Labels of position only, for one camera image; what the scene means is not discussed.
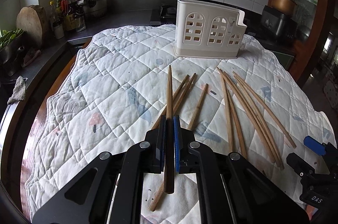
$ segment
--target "pressure cooker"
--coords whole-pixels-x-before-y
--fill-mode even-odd
[[[100,18],[107,13],[107,0],[79,0],[82,5],[86,19]]]

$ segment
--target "window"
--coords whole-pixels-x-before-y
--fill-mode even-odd
[[[330,45],[331,45],[331,39],[328,38],[328,39],[326,39],[326,42],[325,42],[325,45],[324,45],[323,52],[327,53],[327,50],[328,50],[328,48],[330,47]]]

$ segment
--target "wooden chopstick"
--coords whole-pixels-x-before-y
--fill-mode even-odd
[[[247,90],[245,89],[244,85],[241,83],[241,81],[238,80],[238,84],[240,85],[240,87],[243,90],[243,94],[246,97],[246,100],[248,101],[251,109],[253,110],[253,112],[255,113],[255,115],[257,116],[258,120],[260,121],[261,125],[263,126],[264,132],[265,132],[265,136],[268,138],[268,141],[271,143],[272,146],[272,152],[273,155],[275,157],[276,160],[276,165],[278,167],[281,168],[281,170],[284,169],[284,165],[283,165],[283,161],[281,158],[281,155],[279,153],[278,147],[276,145],[276,142],[271,134],[271,131],[268,127],[268,125],[266,124],[261,112],[259,111],[258,107],[256,106],[256,104],[254,103],[253,99],[251,98],[251,96],[249,95],[249,93],[247,92]]]
[[[255,91],[238,74],[236,74],[235,72],[233,72],[233,73],[237,76],[236,78],[238,78],[238,81],[241,81],[241,83],[243,83],[243,85],[247,88],[247,90],[249,92],[251,92],[252,95],[257,99],[257,101],[264,107],[264,109],[266,109],[266,111],[270,114],[270,116],[276,122],[278,127],[282,130],[283,134],[286,136],[286,138],[290,142],[291,146],[295,149],[297,147],[296,143],[292,140],[288,131],[284,128],[284,126],[281,124],[279,119],[274,115],[274,113],[271,111],[271,109],[265,104],[263,99],[257,93],[255,93]]]
[[[186,96],[186,94],[187,94],[188,91],[190,90],[190,86],[191,86],[192,82],[194,81],[195,76],[196,76],[196,73],[194,73],[194,74],[192,75],[192,77],[191,77],[191,79],[189,80],[188,84],[185,86],[185,89],[183,90],[183,93],[181,94],[180,98],[179,98],[178,101],[175,103],[175,107],[174,107],[174,109],[173,109],[173,114],[175,114],[175,113],[177,112],[177,110],[178,110],[178,108],[180,107],[182,101],[184,100],[184,97]],[[206,90],[207,90],[207,84],[206,84],[206,86],[204,87],[204,90],[203,90],[203,93],[202,93],[201,97],[202,97],[202,96],[204,97]],[[197,106],[198,106],[198,104],[200,104],[200,106],[201,106],[201,104],[202,104],[202,102],[203,102],[203,98],[201,98],[201,97],[200,97],[199,100],[198,100]],[[193,118],[194,118],[194,115],[196,115],[196,116],[195,116],[195,120],[196,120],[196,119],[197,119],[197,116],[198,116],[198,113],[196,113],[196,114],[195,114],[195,113],[196,113],[196,110],[195,110],[195,112],[194,112],[194,114],[193,114]],[[193,126],[194,126],[194,122],[190,121],[189,126],[190,126],[190,124],[191,124],[191,127],[193,127]],[[153,211],[156,210],[156,207],[157,207],[157,205],[158,205],[158,203],[159,203],[159,201],[161,200],[161,198],[162,198],[163,195],[164,195],[164,181],[162,182],[161,186],[158,188],[158,190],[157,190],[156,193],[155,193],[155,198],[154,198],[153,202],[151,203],[151,205],[150,205],[150,207],[149,207],[149,210],[150,210],[150,211],[153,212]]]
[[[205,97],[205,95],[207,93],[207,89],[208,89],[208,84],[205,84],[204,89],[203,89],[203,91],[201,93],[201,96],[200,96],[200,98],[199,98],[199,100],[197,102],[197,106],[196,106],[196,109],[194,111],[194,114],[192,115],[192,118],[190,120],[190,123],[189,123],[189,126],[188,126],[188,130],[189,131],[191,131],[194,128],[194,126],[195,126],[197,117],[198,117],[199,112],[201,110],[201,106],[202,106],[204,97]]]
[[[227,74],[223,73],[222,70],[217,67],[218,71],[220,74],[222,74],[223,78],[225,79],[225,81],[228,83],[228,85],[230,86],[230,88],[232,89],[232,91],[234,92],[234,94],[236,95],[238,101],[241,103],[242,107],[244,108],[245,112],[246,112],[246,115],[249,117],[251,123],[254,125],[255,127],[255,130],[257,131],[258,133],[258,136],[260,137],[261,139],[261,142],[263,143],[263,146],[266,150],[266,152],[268,153],[268,156],[271,160],[271,162],[274,162],[274,156],[273,156],[273,153],[271,151],[271,148],[268,144],[268,142],[266,141],[265,139],[265,136],[263,134],[263,132],[261,131],[261,128],[259,127],[257,121],[255,120],[253,114],[251,113],[251,111],[249,110],[249,107],[247,106],[247,104],[245,103],[244,101],[244,98],[242,96],[242,94],[240,94],[240,91],[239,89],[237,88],[237,86],[235,86],[235,84],[229,79],[229,77],[227,76]]]
[[[221,85],[222,85],[222,91],[224,96],[224,104],[225,104],[225,117],[226,117],[226,128],[228,132],[228,143],[229,143],[229,153],[234,152],[234,132],[232,128],[232,122],[231,122],[231,112],[230,112],[230,106],[229,106],[229,99],[227,95],[227,88],[226,83],[223,79],[223,76],[221,74]]]
[[[175,93],[172,96],[172,100],[174,101],[177,97],[177,95],[180,93],[180,91],[182,90],[184,83],[186,82],[186,80],[189,78],[189,74],[187,74],[185,76],[185,78],[183,79],[182,83],[179,85],[179,87],[177,88],[177,90],[175,91]],[[156,122],[154,123],[153,127],[151,128],[153,129],[157,129],[159,127],[159,122],[161,120],[161,116],[165,115],[167,113],[167,105],[164,107],[163,111],[161,112],[161,114],[159,115],[159,117],[157,118]]]
[[[166,122],[166,144],[164,159],[164,192],[174,192],[174,134],[173,134],[173,103],[172,103],[172,74],[171,65],[168,69],[167,83],[167,122]]]
[[[246,153],[246,149],[245,149],[245,142],[244,142],[244,137],[243,137],[243,133],[242,133],[242,129],[241,129],[241,125],[239,124],[239,120],[238,120],[238,116],[236,113],[236,110],[234,108],[234,103],[231,99],[230,93],[228,91],[228,89],[226,90],[227,94],[228,94],[228,99],[229,99],[229,105],[230,105],[230,110],[231,110],[231,114],[234,118],[234,126],[236,128],[236,132],[237,132],[237,137],[238,137],[238,141],[239,141],[239,147],[241,149],[241,154],[242,156],[247,159],[248,155]]]

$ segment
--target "gray towel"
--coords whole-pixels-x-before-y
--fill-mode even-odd
[[[19,76],[16,80],[15,87],[13,89],[13,95],[8,99],[7,104],[10,105],[15,101],[25,100],[26,97],[26,85],[22,76]]]

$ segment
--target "label sticker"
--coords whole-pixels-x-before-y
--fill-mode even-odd
[[[226,32],[226,35],[230,35],[232,32],[232,29],[234,27],[234,22],[235,22],[235,18],[234,17],[229,17],[229,26],[228,26],[228,31]]]

